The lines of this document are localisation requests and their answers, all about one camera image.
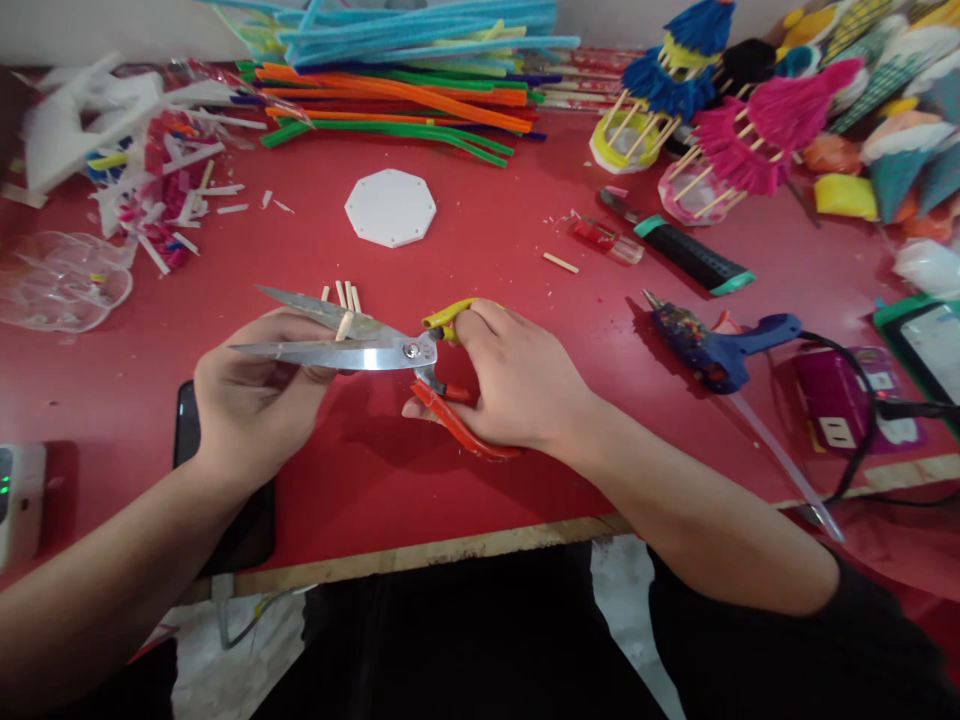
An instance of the hand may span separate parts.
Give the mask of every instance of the hand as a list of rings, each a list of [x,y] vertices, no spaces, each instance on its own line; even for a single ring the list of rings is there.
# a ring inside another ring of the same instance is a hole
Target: hand
[[[230,345],[332,340],[333,330],[281,308],[240,328],[197,363],[204,474],[247,494],[272,478],[310,438],[336,370],[279,363]]]
[[[450,406],[484,440],[552,453],[600,402],[560,341],[515,312],[476,300],[456,330],[480,379],[480,401],[476,409]],[[403,416],[437,421],[416,398]]]

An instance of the red tabletop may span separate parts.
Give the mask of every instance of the red tabletop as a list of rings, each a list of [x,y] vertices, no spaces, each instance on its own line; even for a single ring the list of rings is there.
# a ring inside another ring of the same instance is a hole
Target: red tabletop
[[[875,301],[905,296],[889,276],[883,243],[866,223],[824,219],[817,231],[784,189],[751,199],[726,222],[692,234],[752,269],[758,281],[711,299],[654,252],[621,267],[567,234],[573,211],[628,230],[600,209],[596,191],[616,184],[649,214],[665,161],[615,178],[590,162],[596,119],[547,115],[545,144],[517,141],[507,169],[434,145],[317,134],[277,150],[232,151],[215,179],[244,183],[250,210],[211,214],[189,237],[202,250],[166,278],[145,254],[130,299],[71,344],[61,334],[0,325],[0,431],[4,442],[50,443],[42,561],[94,529],[171,467],[179,385],[197,358],[270,310],[264,284],[319,295],[351,280],[365,312],[408,332],[431,311],[470,296],[515,308],[556,333],[590,386],[667,441],[764,500],[799,499],[785,473],[744,431],[727,401],[707,396],[653,333],[641,288],[712,324],[724,309],[741,324],[793,312],[807,329],[846,344],[880,344]],[[354,183],[385,168],[422,177],[437,205],[426,237],[389,250],[358,239],[343,206]],[[295,214],[260,209],[266,189]],[[75,178],[47,207],[4,203],[3,236],[40,229],[93,231],[90,186]],[[573,275],[542,259],[551,252]],[[788,360],[796,345],[749,361],[743,395],[823,491],[844,460],[814,455]],[[473,385],[462,349],[441,349],[441,379]],[[488,464],[461,452],[439,426],[405,420],[412,373],[339,378],[306,448],[277,487],[278,537],[268,567],[375,552],[610,512],[585,480],[529,452]],[[955,452],[939,423],[915,454],[868,466]]]

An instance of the power strip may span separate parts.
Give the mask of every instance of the power strip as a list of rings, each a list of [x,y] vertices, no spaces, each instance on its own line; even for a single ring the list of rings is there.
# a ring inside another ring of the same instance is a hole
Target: power strip
[[[0,573],[37,554],[46,463],[41,443],[0,445]]]

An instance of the wooden table edge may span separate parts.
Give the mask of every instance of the wooden table edge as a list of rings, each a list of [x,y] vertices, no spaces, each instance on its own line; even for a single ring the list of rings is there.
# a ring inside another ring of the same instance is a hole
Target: wooden table edge
[[[849,497],[919,487],[960,478],[960,453],[883,465],[865,471],[864,476],[868,486],[851,490]],[[801,504],[796,500],[788,500],[775,503],[773,507],[784,509]],[[398,570],[414,570],[468,558],[495,557],[511,552],[535,550],[631,532],[633,529],[630,524],[618,513],[543,523],[422,545],[410,545],[394,550],[245,573],[237,575],[234,579],[234,596],[280,592],[317,583],[352,580]],[[210,581],[204,579],[197,580],[188,587],[177,603],[189,605],[209,599]]]

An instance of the scissors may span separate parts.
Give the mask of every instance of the scissors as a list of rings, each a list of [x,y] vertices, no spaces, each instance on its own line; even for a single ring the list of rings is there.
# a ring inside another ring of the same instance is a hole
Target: scissors
[[[347,308],[325,302],[318,298],[256,286],[274,300],[306,313],[321,325],[336,330]],[[437,380],[437,344],[441,341],[457,342],[456,330],[451,323],[461,312],[470,307],[474,298],[461,300],[438,313],[423,319],[426,331],[418,337],[409,337],[369,315],[356,313],[346,339],[340,342],[282,342],[257,345],[233,345],[234,350],[269,357],[295,365],[336,368],[338,370],[413,370],[416,376],[411,390],[420,401],[436,413],[440,422],[474,455],[486,460],[502,462],[516,457],[520,448],[490,445],[468,428],[463,420],[447,404],[469,403],[469,391],[455,385],[445,385]]]

